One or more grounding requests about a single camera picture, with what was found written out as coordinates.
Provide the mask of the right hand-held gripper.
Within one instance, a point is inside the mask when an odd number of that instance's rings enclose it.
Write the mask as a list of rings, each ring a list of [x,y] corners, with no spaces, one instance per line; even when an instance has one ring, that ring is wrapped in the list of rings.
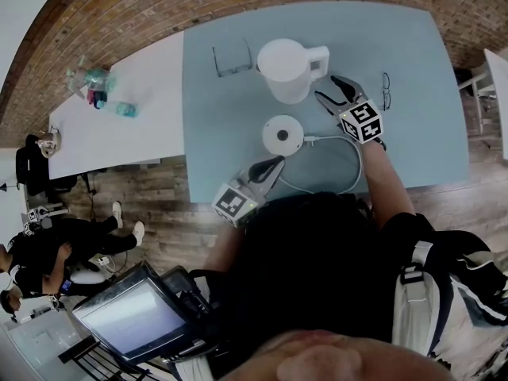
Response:
[[[344,132],[358,143],[365,144],[380,138],[384,132],[383,119],[376,104],[369,99],[350,107],[351,103],[365,97],[362,86],[343,76],[331,75],[330,79],[341,89],[347,101],[336,102],[316,90],[314,96],[317,101],[329,114],[339,117]]]

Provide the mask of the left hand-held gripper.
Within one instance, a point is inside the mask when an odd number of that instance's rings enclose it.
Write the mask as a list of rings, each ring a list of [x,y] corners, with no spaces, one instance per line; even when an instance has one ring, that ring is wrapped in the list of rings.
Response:
[[[255,162],[248,169],[248,180],[237,177],[220,187],[212,201],[215,213],[234,227],[244,225],[265,204],[284,167],[281,155]]]

